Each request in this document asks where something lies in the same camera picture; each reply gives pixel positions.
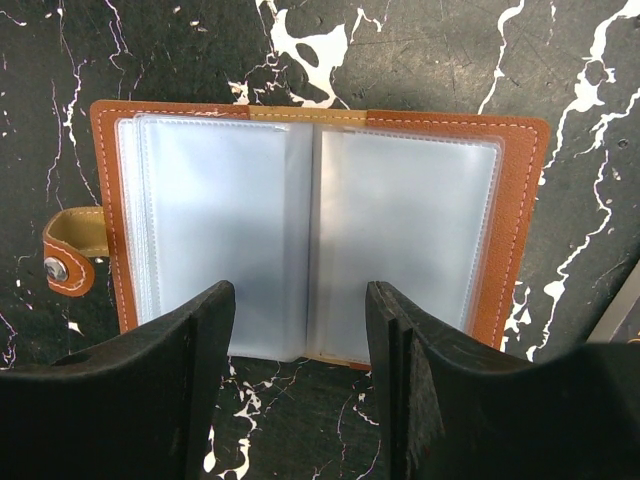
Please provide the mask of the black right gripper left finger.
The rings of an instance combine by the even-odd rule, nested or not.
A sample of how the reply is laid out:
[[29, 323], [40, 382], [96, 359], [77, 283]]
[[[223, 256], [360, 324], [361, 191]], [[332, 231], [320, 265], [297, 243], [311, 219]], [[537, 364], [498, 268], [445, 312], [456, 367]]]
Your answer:
[[221, 281], [172, 312], [1, 375], [5, 479], [202, 479], [235, 316]]

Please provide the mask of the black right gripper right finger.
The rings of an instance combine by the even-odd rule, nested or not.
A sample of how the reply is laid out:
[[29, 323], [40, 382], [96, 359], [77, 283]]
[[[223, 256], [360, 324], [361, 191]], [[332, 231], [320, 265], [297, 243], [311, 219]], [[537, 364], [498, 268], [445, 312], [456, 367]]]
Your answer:
[[366, 329], [390, 479], [635, 479], [639, 347], [534, 364], [372, 282]]

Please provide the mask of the brown leather card holder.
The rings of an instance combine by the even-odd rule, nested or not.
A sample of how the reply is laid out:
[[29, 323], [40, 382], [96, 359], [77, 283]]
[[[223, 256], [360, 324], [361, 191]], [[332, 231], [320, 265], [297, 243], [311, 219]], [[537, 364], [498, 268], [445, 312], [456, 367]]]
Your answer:
[[220, 280], [233, 356], [370, 361], [364, 293], [385, 280], [498, 348], [550, 139], [542, 119], [99, 100], [102, 202], [43, 232], [50, 288], [111, 263], [129, 332]]

